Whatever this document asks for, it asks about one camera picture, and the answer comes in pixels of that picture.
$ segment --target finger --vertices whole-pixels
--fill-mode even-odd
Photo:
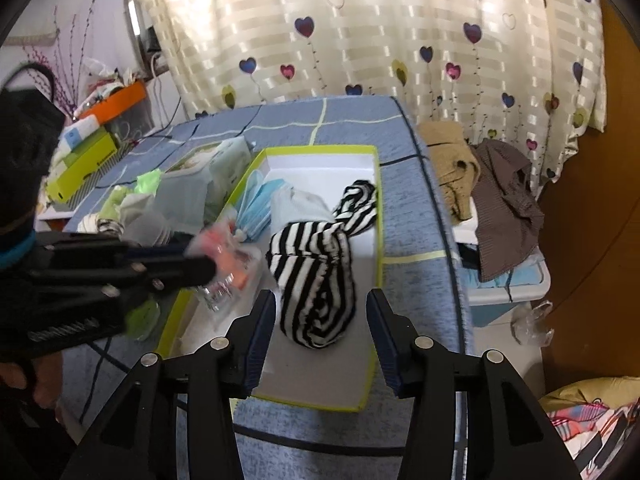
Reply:
[[[41,408],[52,408],[62,392],[62,354],[39,357],[34,360],[33,367],[37,379],[33,400]]]
[[[23,390],[27,387],[27,378],[22,373],[22,368],[14,363],[0,364],[0,380],[11,388]]]

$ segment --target metal bolt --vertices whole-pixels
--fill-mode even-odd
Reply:
[[[117,298],[120,295],[120,290],[113,285],[105,285],[102,288],[102,293],[108,298]]]
[[[433,339],[425,335],[421,335],[415,338],[415,345],[418,348],[424,348],[425,350],[427,350],[433,346]]]
[[[212,339],[211,343],[209,344],[214,350],[222,350],[229,346],[229,339],[227,339],[226,337],[217,337],[215,339]]]
[[[489,359],[489,361],[491,361],[492,363],[496,364],[504,361],[504,355],[502,355],[502,353],[498,352],[497,350],[489,350],[486,353],[486,358]]]
[[[156,364],[157,362],[158,362],[158,356],[156,354],[153,354],[153,353],[144,354],[140,358],[140,364],[142,364],[143,366],[152,366],[152,365]]]

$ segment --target black and white striped fabric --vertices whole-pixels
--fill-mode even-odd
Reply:
[[[376,220],[376,187],[358,180],[344,190],[332,222],[295,222],[271,238],[267,263],[282,292],[280,329],[296,343],[324,348],[353,319],[356,290],[349,236]]]

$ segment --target blue tablecloth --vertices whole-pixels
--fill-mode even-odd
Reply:
[[[408,316],[421,334],[437,339],[450,350],[473,353],[470,313],[454,257],[456,245],[429,152],[412,130],[401,105],[388,96],[327,97],[261,105],[174,126],[140,142],[105,175],[81,203],[67,228],[75,230],[82,216],[98,210],[114,185],[131,183],[139,174],[154,168],[166,170],[201,144],[238,135],[254,142],[256,150],[301,144],[375,145],[382,178],[383,290],[393,309]],[[131,366],[144,352],[153,349],[158,335],[144,344],[122,336],[114,338],[110,355]],[[63,394],[71,410],[79,414],[98,356],[84,346],[68,350],[65,359]],[[122,377],[120,370],[105,362],[85,423],[93,420]],[[236,424],[266,434],[260,440],[237,437],[245,478],[396,478],[399,457],[311,452],[284,446],[278,438],[334,446],[402,447],[411,410],[411,400],[393,398],[380,370],[366,408],[357,414],[319,412],[253,398],[241,401],[234,414]],[[464,476],[466,416],[461,413],[466,414],[462,396],[458,399],[455,479]],[[178,427],[184,430],[183,426],[181,417]],[[178,451],[182,475],[186,474],[185,444],[182,439]]]

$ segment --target curtain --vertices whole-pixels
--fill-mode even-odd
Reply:
[[[556,180],[604,127],[599,0],[138,0],[190,114],[390,94],[501,139]]]

